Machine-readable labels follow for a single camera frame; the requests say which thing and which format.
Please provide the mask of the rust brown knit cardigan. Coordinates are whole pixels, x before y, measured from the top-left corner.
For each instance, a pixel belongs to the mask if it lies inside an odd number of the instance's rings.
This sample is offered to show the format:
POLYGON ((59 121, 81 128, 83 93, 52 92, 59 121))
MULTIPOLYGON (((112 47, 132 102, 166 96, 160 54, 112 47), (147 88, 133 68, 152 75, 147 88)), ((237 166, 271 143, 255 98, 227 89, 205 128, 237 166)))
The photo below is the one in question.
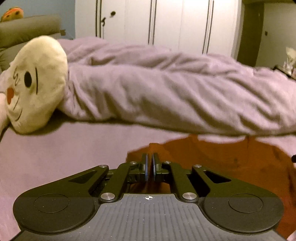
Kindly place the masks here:
POLYGON ((130 151, 126 160, 140 161, 144 153, 158 153, 161 161, 176 162, 185 169, 199 164, 275 193, 285 208, 278 233, 287 238, 295 232, 295 166, 279 147, 254 137, 220 143, 190 135, 163 144, 150 143, 130 151))

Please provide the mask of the lilac rumpled duvet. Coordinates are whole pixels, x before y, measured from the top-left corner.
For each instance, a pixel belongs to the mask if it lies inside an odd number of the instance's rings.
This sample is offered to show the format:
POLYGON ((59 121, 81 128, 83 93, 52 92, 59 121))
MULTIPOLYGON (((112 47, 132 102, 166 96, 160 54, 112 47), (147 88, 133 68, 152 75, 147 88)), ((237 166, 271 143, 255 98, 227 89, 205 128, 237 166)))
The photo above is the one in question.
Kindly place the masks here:
MULTIPOLYGON (((64 97, 55 110, 76 121, 117 119, 188 133, 283 135, 295 131, 295 82, 217 54, 57 40, 66 53, 64 97)), ((11 125, 1 73, 1 129, 11 125)))

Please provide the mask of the cluttered side table items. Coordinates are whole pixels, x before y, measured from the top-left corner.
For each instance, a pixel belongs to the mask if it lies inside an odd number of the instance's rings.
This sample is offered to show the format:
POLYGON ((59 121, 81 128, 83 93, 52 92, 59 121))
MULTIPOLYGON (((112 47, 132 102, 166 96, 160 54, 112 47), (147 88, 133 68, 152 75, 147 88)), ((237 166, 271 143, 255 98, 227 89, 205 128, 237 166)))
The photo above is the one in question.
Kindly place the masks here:
POLYGON ((278 70, 288 78, 295 80, 295 49, 286 47, 285 52, 287 59, 283 66, 276 65, 273 67, 273 70, 278 70))

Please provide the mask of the lilac bed sheet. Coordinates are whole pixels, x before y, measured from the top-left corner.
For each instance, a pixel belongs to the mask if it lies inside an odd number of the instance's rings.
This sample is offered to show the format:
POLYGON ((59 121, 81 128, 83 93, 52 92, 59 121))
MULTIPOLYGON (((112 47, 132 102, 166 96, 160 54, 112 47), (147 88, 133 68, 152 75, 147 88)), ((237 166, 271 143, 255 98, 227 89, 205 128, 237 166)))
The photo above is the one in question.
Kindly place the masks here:
MULTIPOLYGON (((9 128, 1 140, 1 240, 10 240, 20 231, 12 208, 24 191, 100 164, 116 168, 127 161, 130 151, 188 136, 123 123, 75 123, 61 114, 45 129, 29 136, 9 128)), ((220 143, 245 138, 197 136, 220 143)), ((254 138, 279 147, 290 157, 295 154, 295 134, 254 138)))

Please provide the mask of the cream plush face pillow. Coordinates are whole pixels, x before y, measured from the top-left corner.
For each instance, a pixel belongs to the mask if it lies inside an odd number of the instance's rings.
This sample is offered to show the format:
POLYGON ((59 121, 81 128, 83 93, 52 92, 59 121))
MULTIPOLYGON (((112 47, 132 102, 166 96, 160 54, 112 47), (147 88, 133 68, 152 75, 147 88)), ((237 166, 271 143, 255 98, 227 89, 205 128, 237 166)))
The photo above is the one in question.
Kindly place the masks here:
POLYGON ((17 53, 4 73, 6 116, 16 132, 44 127, 64 97, 68 61, 60 43, 36 37, 17 53))

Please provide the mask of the white wardrobe with doors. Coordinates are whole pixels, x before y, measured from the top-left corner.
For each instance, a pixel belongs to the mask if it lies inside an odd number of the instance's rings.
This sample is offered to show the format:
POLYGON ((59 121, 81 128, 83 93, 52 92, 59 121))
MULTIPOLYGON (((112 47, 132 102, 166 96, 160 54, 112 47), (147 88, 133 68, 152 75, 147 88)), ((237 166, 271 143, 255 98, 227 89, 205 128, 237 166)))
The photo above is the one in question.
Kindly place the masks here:
POLYGON ((75 35, 234 57, 241 1, 76 1, 75 35))

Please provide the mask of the grey green headboard cushion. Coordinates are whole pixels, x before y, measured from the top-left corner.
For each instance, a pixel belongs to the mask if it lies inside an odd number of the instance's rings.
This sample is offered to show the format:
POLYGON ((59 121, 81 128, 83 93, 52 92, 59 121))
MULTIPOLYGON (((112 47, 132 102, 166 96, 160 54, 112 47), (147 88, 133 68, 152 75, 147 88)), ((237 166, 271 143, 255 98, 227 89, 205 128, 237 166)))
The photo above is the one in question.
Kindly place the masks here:
POLYGON ((1 72, 9 68, 20 49, 43 35, 61 38, 59 15, 31 16, 1 23, 1 72))

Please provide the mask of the orange plush toy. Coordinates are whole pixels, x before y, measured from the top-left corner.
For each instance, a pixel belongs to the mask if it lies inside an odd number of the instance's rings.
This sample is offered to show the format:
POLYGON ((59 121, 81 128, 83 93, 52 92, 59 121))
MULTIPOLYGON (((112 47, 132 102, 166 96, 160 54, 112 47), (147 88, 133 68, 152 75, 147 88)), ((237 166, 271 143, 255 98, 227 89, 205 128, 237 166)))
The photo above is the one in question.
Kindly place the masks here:
POLYGON ((22 19, 24 16, 23 9, 15 6, 7 10, 1 17, 1 22, 22 19))

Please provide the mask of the dark door frame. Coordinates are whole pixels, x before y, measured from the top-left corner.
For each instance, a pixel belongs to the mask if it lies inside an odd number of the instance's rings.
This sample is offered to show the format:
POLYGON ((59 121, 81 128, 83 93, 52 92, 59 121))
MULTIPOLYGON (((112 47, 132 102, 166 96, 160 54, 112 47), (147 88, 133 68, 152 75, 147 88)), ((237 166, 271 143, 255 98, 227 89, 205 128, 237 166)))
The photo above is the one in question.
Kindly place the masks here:
POLYGON ((254 67, 256 65, 264 21, 264 3, 256 2, 242 6, 242 31, 237 61, 254 67))

